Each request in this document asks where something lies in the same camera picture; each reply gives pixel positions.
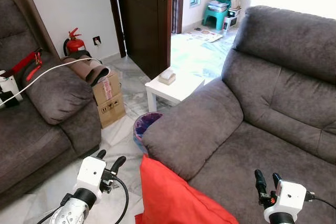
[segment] red pillow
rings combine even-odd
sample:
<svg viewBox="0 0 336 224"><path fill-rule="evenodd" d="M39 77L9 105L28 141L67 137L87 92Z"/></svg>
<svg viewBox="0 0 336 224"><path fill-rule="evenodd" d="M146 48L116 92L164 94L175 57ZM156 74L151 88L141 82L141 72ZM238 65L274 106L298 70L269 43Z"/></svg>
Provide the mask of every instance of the red pillow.
<svg viewBox="0 0 336 224"><path fill-rule="evenodd" d="M160 162L143 156L140 173L144 213L135 217L136 224L238 224L221 205Z"/></svg>

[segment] fire extinguisher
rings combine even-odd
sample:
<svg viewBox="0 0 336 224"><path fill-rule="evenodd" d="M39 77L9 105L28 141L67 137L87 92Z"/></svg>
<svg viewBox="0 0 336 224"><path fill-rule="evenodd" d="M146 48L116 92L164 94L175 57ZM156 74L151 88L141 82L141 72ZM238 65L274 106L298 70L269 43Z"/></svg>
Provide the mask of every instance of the fire extinguisher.
<svg viewBox="0 0 336 224"><path fill-rule="evenodd" d="M75 32L78 30L76 27L73 31L69 32L69 38L67 38L63 43L63 51L64 55L68 56L68 53L77 52L80 50L86 50L84 41L81 39L77 39L77 36L80 36L81 34L75 34Z"/></svg>

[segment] white cable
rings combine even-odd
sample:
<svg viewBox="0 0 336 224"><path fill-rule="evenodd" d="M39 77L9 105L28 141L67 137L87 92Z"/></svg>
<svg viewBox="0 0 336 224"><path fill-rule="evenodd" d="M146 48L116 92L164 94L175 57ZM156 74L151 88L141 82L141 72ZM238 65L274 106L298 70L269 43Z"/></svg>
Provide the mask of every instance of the white cable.
<svg viewBox="0 0 336 224"><path fill-rule="evenodd" d="M11 98L8 98L6 101L0 103L0 107L2 105L4 105L6 102L10 101L11 99L13 99L14 97L16 97L17 95L21 94L23 91L25 91L26 89L28 89L31 85L34 84L35 81L37 81L40 77L42 77L43 75L45 75L47 72L49 71L52 71L56 68L59 68L59 67L62 67L62 66L66 66L66 65L69 65L69 64L72 64L72 63L75 63L77 61L82 61L82 60L96 60L98 62L100 62L100 60L96 59L96 58L85 58L85 59L78 59L78 60L74 60L74 61L71 61L71 62L68 62L68 63L64 63L64 64L61 64L61 65L57 65L57 66L54 66L52 68L49 68L47 71L43 72L42 74L40 74L34 81L32 81L28 86L26 86L24 89L22 89L20 92L16 93L15 95L13 95Z"/></svg>

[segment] sofa backrest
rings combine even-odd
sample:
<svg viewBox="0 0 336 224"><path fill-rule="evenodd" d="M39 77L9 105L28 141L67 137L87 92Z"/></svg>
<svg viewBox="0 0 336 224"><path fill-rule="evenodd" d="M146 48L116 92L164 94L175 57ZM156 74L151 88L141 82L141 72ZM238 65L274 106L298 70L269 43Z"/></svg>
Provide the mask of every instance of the sofa backrest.
<svg viewBox="0 0 336 224"><path fill-rule="evenodd" d="M37 47L25 18L13 0L0 0L0 70L11 69Z"/></svg>
<svg viewBox="0 0 336 224"><path fill-rule="evenodd" d="M336 164L335 70L336 20L256 6L222 78L245 121Z"/></svg>

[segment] white side table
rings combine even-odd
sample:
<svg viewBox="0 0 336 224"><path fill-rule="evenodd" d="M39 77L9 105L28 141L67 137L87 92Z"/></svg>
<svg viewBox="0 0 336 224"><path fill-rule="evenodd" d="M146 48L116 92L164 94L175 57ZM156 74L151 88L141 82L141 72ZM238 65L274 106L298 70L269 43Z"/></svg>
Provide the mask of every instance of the white side table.
<svg viewBox="0 0 336 224"><path fill-rule="evenodd" d="M148 99L149 112L156 111L156 96L160 96L174 103L180 103L186 99L197 88L204 85L204 79L193 74L177 72L176 80L166 85L155 79L145 84Z"/></svg>

